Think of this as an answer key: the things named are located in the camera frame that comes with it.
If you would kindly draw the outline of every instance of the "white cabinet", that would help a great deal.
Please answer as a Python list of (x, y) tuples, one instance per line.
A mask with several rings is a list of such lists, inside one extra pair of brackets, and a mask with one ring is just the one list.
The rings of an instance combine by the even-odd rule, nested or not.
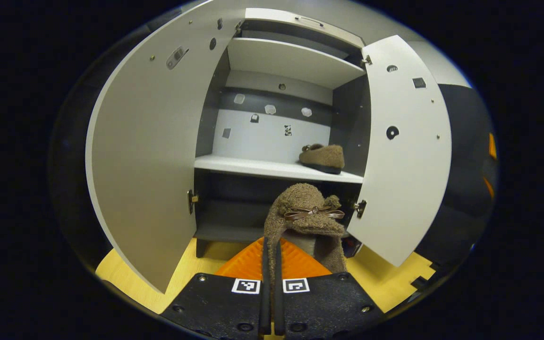
[[(218, 30), (220, 17), (223, 27)], [(341, 60), (291, 43), (241, 38), (235, 27), (244, 20), (251, 28), (266, 28), (258, 26), (262, 22), (296, 26), (301, 30), (296, 32), (306, 32), (304, 39), (317, 39), (348, 57)], [(184, 56), (169, 67), (179, 48)], [(360, 60), (367, 56), (371, 64), (363, 69)], [(388, 71), (391, 65), (397, 70)], [(232, 71), (238, 73), (229, 78)], [(424, 88), (415, 88), (418, 78), (425, 81)], [(242, 95), (240, 100), (235, 93)], [(216, 126), (220, 110), (251, 112), (247, 118), (253, 118), (270, 113), (264, 106), (272, 102), (275, 113), (265, 119)], [(305, 108), (313, 114), (302, 115)], [(300, 125), (292, 130), (288, 118), (300, 120)], [(251, 146), (261, 148), (263, 159), (213, 153), (215, 138), (240, 138), (249, 124), (268, 121), (274, 133), (244, 134)], [(310, 136), (302, 123), (325, 128)], [(396, 128), (395, 136), (389, 127)], [(328, 140), (315, 140), (321, 131)], [(298, 133), (304, 135), (291, 144)], [(281, 144), (275, 138), (285, 139)], [(276, 146), (278, 151), (280, 145), (298, 155), (309, 139), (312, 144), (344, 147), (346, 168), (341, 175), (305, 168), (296, 159), (265, 159), (266, 148)], [(136, 274), (164, 292), (191, 237), (256, 238), (256, 228), (263, 234), (262, 219), (274, 192), (300, 181), (317, 183), (328, 191), (326, 196), (340, 196), (348, 232), (400, 265), (438, 211), (450, 154), (451, 129), (440, 90), (399, 37), (364, 47), (360, 37), (311, 18), (247, 9), (245, 1), (210, 0), (139, 43), (112, 73), (93, 108), (86, 174), (104, 233)], [(220, 174), (226, 176), (223, 181)], [(196, 205), (195, 220), (195, 214), (188, 213), (187, 191), (199, 187), (210, 192)], [(363, 217), (352, 217), (352, 204), (360, 200), (367, 201)], [(233, 214), (224, 214), (231, 209), (249, 212), (235, 214), (248, 218), (228, 218)], [(199, 214), (207, 225), (200, 234)], [(225, 235), (218, 226), (229, 227)], [(233, 233), (240, 237), (233, 238)]]
[[(93, 108), (86, 142), (93, 208), (121, 258), (160, 292), (196, 230), (186, 193), (199, 118), (245, 8), (244, 1), (212, 0), (168, 22), (121, 61)], [(178, 47), (186, 54), (169, 69)]]
[(398, 266), (415, 250), (442, 202), (451, 168), (451, 125), (438, 84), (405, 41), (387, 37), (362, 51), (371, 59), (366, 65), (371, 143), (358, 199), (366, 201), (365, 211), (352, 218), (348, 232)]

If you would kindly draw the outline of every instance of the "cabinet door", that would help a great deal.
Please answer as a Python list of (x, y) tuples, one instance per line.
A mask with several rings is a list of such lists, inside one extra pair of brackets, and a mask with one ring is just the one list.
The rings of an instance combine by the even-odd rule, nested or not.
[(429, 69), (399, 36), (362, 49), (371, 89), (371, 143), (348, 232), (399, 266), (438, 212), (451, 168), (451, 125)]
[[(93, 208), (121, 258), (160, 292), (196, 230), (187, 192), (201, 111), (245, 8), (210, 0), (168, 22), (119, 63), (93, 108), (86, 142)], [(185, 54), (170, 69), (179, 47)]]

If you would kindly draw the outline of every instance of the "light wood surface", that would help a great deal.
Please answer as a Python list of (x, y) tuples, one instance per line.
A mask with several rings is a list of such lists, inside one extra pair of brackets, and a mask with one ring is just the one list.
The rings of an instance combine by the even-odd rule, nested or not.
[[(136, 302), (160, 314), (171, 304), (196, 273), (215, 273), (226, 261), (238, 254), (247, 244), (211, 242), (202, 258), (195, 256), (196, 238), (190, 240), (165, 294), (151, 288), (140, 279), (116, 250), (111, 250), (98, 265), (95, 273), (108, 280)], [(431, 261), (411, 254), (400, 267), (394, 267), (370, 249), (363, 247), (348, 259), (348, 271), (356, 278), (379, 308), (387, 312), (407, 299), (417, 290), (410, 285), (419, 276), (429, 279), (434, 270)]]
[(417, 290), (411, 286), (411, 282), (419, 276), (426, 280), (432, 277), (435, 271), (429, 267), (431, 264), (432, 261), (413, 252), (400, 267), (394, 267), (363, 246), (356, 256), (348, 258), (347, 267), (348, 272), (386, 313)]

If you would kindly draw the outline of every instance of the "fuzzy slipper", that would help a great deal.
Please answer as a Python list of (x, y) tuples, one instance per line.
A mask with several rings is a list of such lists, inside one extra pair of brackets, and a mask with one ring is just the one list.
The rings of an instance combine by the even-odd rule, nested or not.
[(328, 174), (340, 174), (345, 166), (343, 148), (339, 145), (306, 145), (302, 148), (299, 161), (309, 167)]
[[(268, 238), (270, 276), (274, 282), (276, 244), (281, 237), (294, 242), (305, 252), (311, 250), (314, 258), (332, 273), (345, 272), (345, 256), (341, 236), (345, 229), (335, 221), (344, 213), (335, 195), (326, 199), (313, 185), (299, 183), (285, 190), (270, 208), (263, 226)], [(296, 241), (296, 235), (302, 235)]]

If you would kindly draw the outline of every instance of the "black background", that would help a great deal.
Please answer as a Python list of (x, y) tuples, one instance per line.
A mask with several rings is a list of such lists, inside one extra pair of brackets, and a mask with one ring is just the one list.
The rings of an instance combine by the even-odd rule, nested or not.
[[(544, 338), (544, 2), (375, 4), (450, 56), (497, 131), (501, 185), (462, 269), (378, 338)], [(173, 4), (0, 2), (0, 338), (182, 338), (105, 290), (58, 231), (48, 138), (100, 53)]]

